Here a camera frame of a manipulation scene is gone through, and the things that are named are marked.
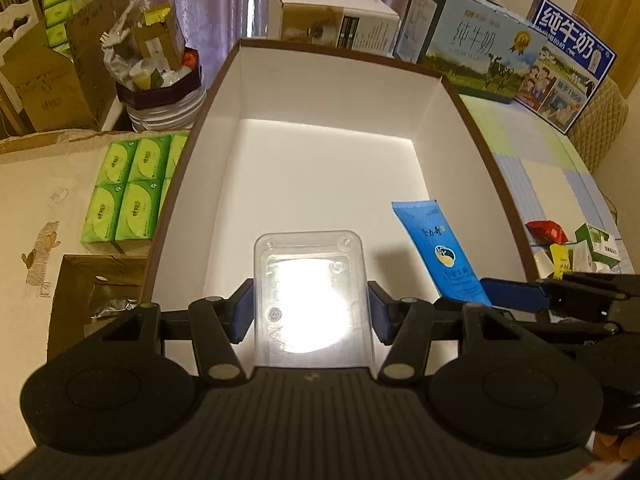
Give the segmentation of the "person's right hand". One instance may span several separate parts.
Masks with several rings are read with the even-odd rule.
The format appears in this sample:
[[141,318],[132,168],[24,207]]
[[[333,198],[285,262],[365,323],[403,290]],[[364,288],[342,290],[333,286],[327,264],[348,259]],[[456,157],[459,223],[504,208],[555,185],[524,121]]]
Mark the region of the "person's right hand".
[[593,453],[607,462],[633,462],[640,456],[640,434],[630,434],[627,437],[599,434],[594,436]]

